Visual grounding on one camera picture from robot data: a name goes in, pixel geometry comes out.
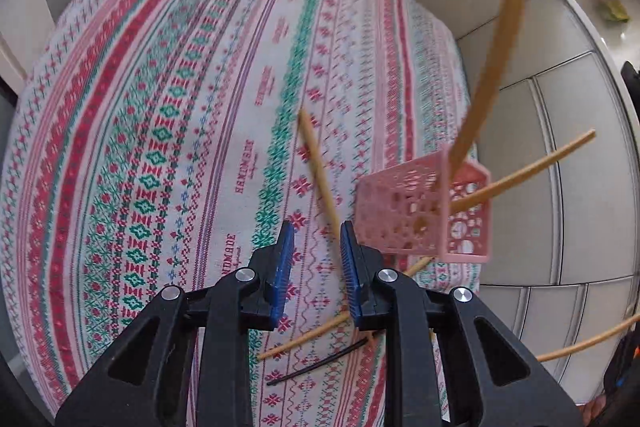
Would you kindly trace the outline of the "patterned red green tablecloth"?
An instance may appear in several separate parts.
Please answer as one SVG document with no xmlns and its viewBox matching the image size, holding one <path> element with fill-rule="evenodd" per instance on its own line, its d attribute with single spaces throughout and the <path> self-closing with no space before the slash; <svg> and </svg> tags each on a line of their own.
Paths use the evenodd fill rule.
<svg viewBox="0 0 640 427">
<path fill-rule="evenodd" d="M 1 179 L 1 276 L 29 376 L 57 410 L 168 284 L 216 283 L 295 231 L 283 317 L 250 335 L 258 426 L 378 426 L 385 355 L 352 325 L 340 252 L 297 131 L 309 114 L 352 217 L 366 174 L 454 139 L 456 40 L 414 0 L 73 0 L 18 99 Z"/>
</svg>

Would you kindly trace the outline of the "wooden chopstick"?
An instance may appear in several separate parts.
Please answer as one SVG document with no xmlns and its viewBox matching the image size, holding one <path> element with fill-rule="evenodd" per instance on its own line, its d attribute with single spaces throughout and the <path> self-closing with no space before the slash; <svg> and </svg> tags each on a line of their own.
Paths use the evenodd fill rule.
<svg viewBox="0 0 640 427">
<path fill-rule="evenodd" d="M 609 340 L 610 338 L 620 333 L 626 332 L 627 329 L 630 329 L 631 326 L 634 326 L 634 324 L 638 323 L 639 321 L 640 313 L 636 313 L 632 317 L 628 317 L 628 319 L 620 322 L 620 324 L 615 325 L 614 327 L 612 327 L 612 329 L 608 329 L 603 333 L 582 340 L 580 343 L 574 343 L 574 345 L 548 352 L 544 355 L 537 355 L 536 359 L 538 362 L 542 363 L 569 357 L 570 355 L 574 355 L 574 353 L 579 353 L 593 346 L 600 345 L 600 343 L 604 343 L 606 340 Z"/>
<path fill-rule="evenodd" d="M 520 33 L 525 0 L 501 0 L 497 25 L 492 35 L 486 61 L 454 145 L 448 154 L 449 176 L 454 179 L 462 167 L 477 135 L 482 131 L 498 96 L 500 83 L 511 60 Z"/>
<path fill-rule="evenodd" d="M 338 242 L 341 233 L 340 216 L 337 213 L 331 187 L 326 177 L 326 172 L 324 171 L 322 155 L 316 136 L 314 135 L 314 127 L 312 127 L 309 114 L 303 107 L 299 109 L 298 124 L 309 150 L 310 169 L 314 174 L 314 181 L 316 181 L 319 194 L 322 198 L 326 220 L 329 222 L 334 239 Z"/>
<path fill-rule="evenodd" d="M 524 183 L 530 178 L 533 178 L 533 176 L 537 176 L 537 174 L 543 172 L 544 169 L 549 168 L 556 162 L 559 162 L 571 153 L 574 153 L 575 150 L 579 150 L 582 146 L 591 142 L 596 136 L 596 130 L 590 129 L 586 133 L 579 135 L 578 138 L 572 142 L 558 148 L 553 153 L 544 156 L 544 158 L 540 158 L 533 162 L 533 164 L 530 164 L 517 172 L 511 173 L 509 176 L 505 176 L 504 178 L 481 188 L 469 196 L 453 200 L 449 205 L 450 215 L 484 204 L 484 202 L 488 202 L 488 200 L 503 194 L 510 190 L 510 188 Z"/>
<path fill-rule="evenodd" d="M 420 271 L 424 270 L 427 267 L 427 265 L 429 265 L 433 260 L 434 260 L 433 257 L 421 258 L 416 263 L 413 263 L 413 265 L 411 265 L 411 267 L 409 267 L 404 272 L 404 274 L 407 275 L 407 277 L 414 277 L 416 273 L 419 273 Z M 262 352 L 260 355 L 258 355 L 257 360 L 258 361 L 268 360 L 275 357 L 276 355 L 280 355 L 280 353 L 290 351 L 291 349 L 301 346 L 304 343 L 309 343 L 309 341 L 324 335 L 325 333 L 329 332 L 331 329 L 335 329 L 335 327 L 340 326 L 344 322 L 348 321 L 349 317 L 350 317 L 350 314 L 348 311 L 344 311 L 340 314 L 337 314 L 335 315 L 335 317 L 332 317 L 332 319 L 327 321 L 326 323 L 316 327 L 315 329 L 311 329 L 311 331 L 306 332 L 305 334 L 300 335 L 295 339 L 290 340 L 288 343 L 283 343 L 283 345 L 281 346 L 274 347 L 268 351 Z"/>
</svg>

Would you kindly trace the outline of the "pink plastic lattice holder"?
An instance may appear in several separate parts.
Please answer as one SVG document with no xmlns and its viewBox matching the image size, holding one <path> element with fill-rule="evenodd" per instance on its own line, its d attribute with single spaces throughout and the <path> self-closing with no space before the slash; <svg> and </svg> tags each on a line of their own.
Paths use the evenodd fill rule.
<svg viewBox="0 0 640 427">
<path fill-rule="evenodd" d="M 446 263 L 486 263 L 491 256 L 491 203 L 455 212 L 452 204 L 491 182 L 473 159 L 450 175 L 448 147 L 363 176 L 357 183 L 358 242 L 383 254 L 428 256 Z"/>
</svg>

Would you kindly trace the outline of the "black chopstick gold band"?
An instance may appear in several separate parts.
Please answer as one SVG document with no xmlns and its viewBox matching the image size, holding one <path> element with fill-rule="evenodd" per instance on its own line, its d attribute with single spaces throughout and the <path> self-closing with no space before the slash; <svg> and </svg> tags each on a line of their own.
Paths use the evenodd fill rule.
<svg viewBox="0 0 640 427">
<path fill-rule="evenodd" d="M 268 381 L 267 386 L 268 387 L 277 386 L 278 384 L 284 383 L 285 381 L 289 381 L 290 379 L 306 375 L 308 373 L 316 371 L 317 369 L 321 369 L 321 367 L 323 366 L 326 366 L 338 360 L 341 360 L 341 358 L 346 357 L 346 355 L 350 355 L 352 352 L 364 347 L 367 343 L 370 343 L 370 338 L 362 337 L 359 340 L 357 340 L 356 343 L 352 343 L 350 346 L 340 351 L 336 351 L 332 353 L 332 355 L 328 355 L 324 359 L 318 362 L 314 362 L 311 365 L 304 367 L 303 369 L 299 369 L 298 371 L 289 373 L 288 375 L 283 375 L 277 378 L 273 378 L 271 381 Z"/>
</svg>

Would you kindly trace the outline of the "white lower kitchen cabinets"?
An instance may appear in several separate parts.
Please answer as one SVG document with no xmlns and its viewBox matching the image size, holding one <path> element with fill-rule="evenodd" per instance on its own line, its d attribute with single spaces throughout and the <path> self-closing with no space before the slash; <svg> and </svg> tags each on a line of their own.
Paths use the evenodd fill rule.
<svg viewBox="0 0 640 427">
<path fill-rule="evenodd" d="M 457 38 L 476 83 L 499 0 L 416 0 Z M 580 150 L 495 199 L 480 295 L 551 375 L 585 402 L 615 351 L 608 339 L 559 356 L 639 306 L 639 125 L 596 32 L 573 0 L 526 0 L 498 101 L 477 141 L 501 178 L 573 141 Z"/>
</svg>

